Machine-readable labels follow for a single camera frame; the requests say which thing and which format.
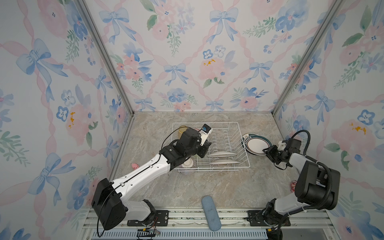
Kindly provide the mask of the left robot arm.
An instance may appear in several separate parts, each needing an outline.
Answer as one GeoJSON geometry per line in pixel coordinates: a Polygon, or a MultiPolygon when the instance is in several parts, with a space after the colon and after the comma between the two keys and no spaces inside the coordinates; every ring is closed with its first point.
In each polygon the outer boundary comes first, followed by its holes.
{"type": "Polygon", "coordinates": [[[208,137],[212,128],[203,125],[200,130],[187,128],[179,139],[162,149],[146,164],[133,172],[109,181],[101,180],[96,188],[92,208],[98,216],[98,224],[105,231],[118,226],[123,220],[151,225],[157,213],[148,200],[131,201],[142,187],[182,165],[194,155],[203,158],[211,145],[208,137]]]}

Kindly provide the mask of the white plate green rim logo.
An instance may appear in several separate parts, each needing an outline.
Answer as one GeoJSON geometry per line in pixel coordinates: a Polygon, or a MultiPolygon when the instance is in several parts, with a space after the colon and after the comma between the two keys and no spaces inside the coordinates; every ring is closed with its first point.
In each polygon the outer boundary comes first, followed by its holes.
{"type": "Polygon", "coordinates": [[[238,154],[233,152],[223,151],[223,152],[215,152],[215,153],[209,154],[208,157],[209,158],[231,158],[231,157],[236,157],[237,155],[238,154]]]}

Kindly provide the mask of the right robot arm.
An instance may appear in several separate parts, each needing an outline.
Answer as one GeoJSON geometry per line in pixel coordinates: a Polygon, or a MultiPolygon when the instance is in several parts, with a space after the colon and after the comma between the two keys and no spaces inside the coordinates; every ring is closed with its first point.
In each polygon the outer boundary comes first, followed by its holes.
{"type": "Polygon", "coordinates": [[[312,157],[301,154],[301,141],[288,139],[263,149],[266,157],[277,166],[285,163],[300,173],[293,193],[273,199],[257,215],[268,226],[282,224],[288,216],[306,210],[332,210],[338,203],[341,174],[312,157]]]}

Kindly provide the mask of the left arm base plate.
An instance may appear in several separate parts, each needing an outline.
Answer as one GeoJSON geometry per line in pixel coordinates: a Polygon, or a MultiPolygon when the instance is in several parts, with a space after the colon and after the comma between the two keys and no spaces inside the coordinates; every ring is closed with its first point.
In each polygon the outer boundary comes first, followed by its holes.
{"type": "Polygon", "coordinates": [[[155,213],[150,213],[150,215],[143,221],[137,220],[128,220],[128,227],[166,227],[169,221],[168,210],[156,210],[155,213]]]}

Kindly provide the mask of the white plate red green rim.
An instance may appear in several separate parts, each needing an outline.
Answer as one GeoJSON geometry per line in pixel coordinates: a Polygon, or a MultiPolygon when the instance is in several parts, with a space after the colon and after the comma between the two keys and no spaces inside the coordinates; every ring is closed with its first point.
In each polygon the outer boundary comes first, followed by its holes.
{"type": "Polygon", "coordinates": [[[252,139],[250,139],[248,142],[248,148],[251,150],[250,154],[256,155],[256,156],[265,156],[265,154],[263,153],[263,149],[272,146],[271,141],[263,136],[260,136],[257,134],[253,134],[253,135],[254,136],[252,137],[252,139]]]}
{"type": "Polygon", "coordinates": [[[241,144],[242,144],[242,147],[248,152],[248,153],[251,153],[251,150],[248,148],[248,142],[250,139],[252,139],[254,135],[253,134],[244,134],[242,136],[242,139],[241,139],[241,144]]]}

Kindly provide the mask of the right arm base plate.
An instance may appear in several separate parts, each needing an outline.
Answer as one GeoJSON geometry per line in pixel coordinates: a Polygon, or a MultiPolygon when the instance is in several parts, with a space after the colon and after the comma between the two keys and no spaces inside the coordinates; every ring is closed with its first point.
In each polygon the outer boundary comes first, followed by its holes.
{"type": "Polygon", "coordinates": [[[247,215],[251,227],[276,227],[283,217],[275,211],[264,214],[264,210],[249,210],[247,215]]]}

